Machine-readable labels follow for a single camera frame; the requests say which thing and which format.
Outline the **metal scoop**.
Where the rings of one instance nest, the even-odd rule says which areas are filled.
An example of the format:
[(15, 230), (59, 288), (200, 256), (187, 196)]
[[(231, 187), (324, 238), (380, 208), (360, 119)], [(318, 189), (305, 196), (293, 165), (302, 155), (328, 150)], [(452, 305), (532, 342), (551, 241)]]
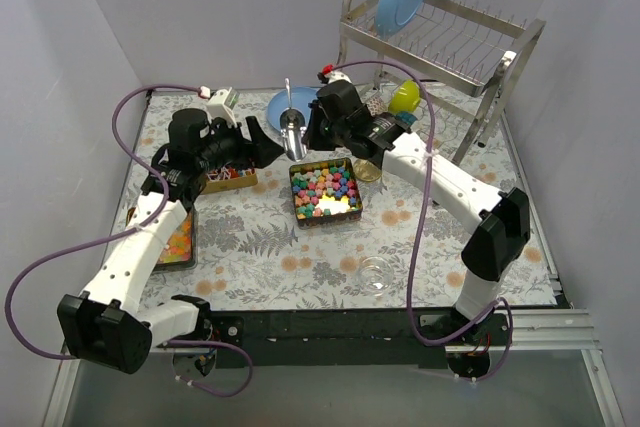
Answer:
[(307, 154), (307, 147), (303, 142), (306, 131), (306, 120), (304, 115), (293, 107), (290, 80), (286, 78), (284, 83), (287, 108), (281, 113), (279, 119), (281, 138), (287, 157), (294, 162), (299, 162), (303, 160)]

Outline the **tin of star candies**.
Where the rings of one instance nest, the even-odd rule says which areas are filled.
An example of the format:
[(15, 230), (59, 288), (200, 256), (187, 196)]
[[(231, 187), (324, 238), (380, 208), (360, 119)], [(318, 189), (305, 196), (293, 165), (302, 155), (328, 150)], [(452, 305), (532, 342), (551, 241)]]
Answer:
[(288, 178), (300, 228), (361, 219), (363, 202), (350, 159), (297, 164), (289, 168)]

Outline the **tin of gummy candies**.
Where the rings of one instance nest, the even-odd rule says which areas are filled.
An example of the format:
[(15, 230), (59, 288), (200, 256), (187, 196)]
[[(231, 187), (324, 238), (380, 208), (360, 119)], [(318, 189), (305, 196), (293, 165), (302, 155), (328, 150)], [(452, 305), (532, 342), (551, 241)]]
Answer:
[(153, 273), (193, 269), (197, 262), (197, 212), (193, 209), (170, 237)]

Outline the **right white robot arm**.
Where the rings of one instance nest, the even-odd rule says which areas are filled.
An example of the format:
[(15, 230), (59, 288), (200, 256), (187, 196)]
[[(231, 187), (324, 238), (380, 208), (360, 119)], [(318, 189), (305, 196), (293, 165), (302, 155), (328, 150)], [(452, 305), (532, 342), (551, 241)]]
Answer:
[(372, 115), (348, 80), (321, 87), (310, 109), (304, 136), (309, 149), (347, 149), (421, 190), (424, 206), (435, 201), (469, 233), (461, 253), (467, 274), (454, 304), (453, 331), (440, 340), (479, 342), (489, 331), (486, 317), (500, 302), (503, 279), (531, 237), (527, 194), (519, 188), (504, 192), (478, 180), (390, 113)]

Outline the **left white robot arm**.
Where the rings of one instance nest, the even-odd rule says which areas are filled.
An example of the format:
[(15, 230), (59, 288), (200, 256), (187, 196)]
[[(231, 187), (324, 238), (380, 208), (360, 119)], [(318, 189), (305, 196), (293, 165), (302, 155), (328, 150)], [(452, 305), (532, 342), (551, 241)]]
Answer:
[(132, 374), (159, 344), (181, 337), (200, 347), (211, 339), (208, 302), (179, 295), (141, 311), (140, 299), (170, 238), (205, 189), (209, 173), (223, 167), (265, 168), (283, 154), (283, 147), (262, 130), (256, 117), (247, 117), (246, 125), (248, 138), (240, 125), (222, 117), (210, 119), (201, 109), (173, 114), (169, 140), (147, 166), (130, 231), (82, 292), (64, 296), (58, 305), (57, 316), (73, 356)]

